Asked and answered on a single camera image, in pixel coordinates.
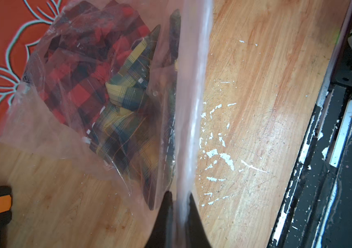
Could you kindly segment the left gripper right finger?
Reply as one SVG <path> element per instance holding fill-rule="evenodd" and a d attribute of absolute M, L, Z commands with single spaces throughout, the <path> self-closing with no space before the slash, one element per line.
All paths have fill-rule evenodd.
<path fill-rule="evenodd" d="M 191 193 L 189 196 L 189 214 L 186 221 L 186 247 L 211 248 L 201 218 Z"/>

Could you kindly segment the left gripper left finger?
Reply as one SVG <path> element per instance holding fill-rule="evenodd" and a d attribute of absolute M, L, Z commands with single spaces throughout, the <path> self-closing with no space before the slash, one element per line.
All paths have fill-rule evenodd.
<path fill-rule="evenodd" d="M 151 235 L 145 248 L 171 248 L 174 221 L 172 193 L 165 192 Z"/>

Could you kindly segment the red black plaid shirt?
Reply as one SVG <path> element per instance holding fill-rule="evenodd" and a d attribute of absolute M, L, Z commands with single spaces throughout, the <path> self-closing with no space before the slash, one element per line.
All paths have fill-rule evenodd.
<path fill-rule="evenodd" d="M 74 130 L 87 130 L 108 103 L 106 82 L 149 34 L 137 10 L 110 1 L 97 8 L 81 1 L 67 9 L 35 50 L 26 69 L 48 109 Z"/>

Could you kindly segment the olive plaid shirt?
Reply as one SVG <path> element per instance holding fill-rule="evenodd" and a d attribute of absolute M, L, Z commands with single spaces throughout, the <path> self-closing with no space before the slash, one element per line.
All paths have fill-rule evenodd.
<path fill-rule="evenodd" d="M 169 35 L 156 26 L 106 84 L 109 103 L 90 132 L 90 149 L 113 165 L 128 189 L 137 187 L 150 210 L 175 174 L 175 112 L 181 13 Z"/>

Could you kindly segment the clear plastic vacuum bag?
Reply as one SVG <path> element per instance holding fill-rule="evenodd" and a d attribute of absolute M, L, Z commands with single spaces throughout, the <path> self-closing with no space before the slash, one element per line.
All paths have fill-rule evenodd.
<path fill-rule="evenodd" d="M 193 190 L 212 1 L 68 1 L 30 55 L 0 142 L 113 179 L 148 248 L 208 248 Z"/>

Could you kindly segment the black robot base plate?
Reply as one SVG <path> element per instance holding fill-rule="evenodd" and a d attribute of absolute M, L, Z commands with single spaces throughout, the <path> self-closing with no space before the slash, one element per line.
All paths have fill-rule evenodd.
<path fill-rule="evenodd" d="M 268 247 L 352 248 L 352 1 Z"/>

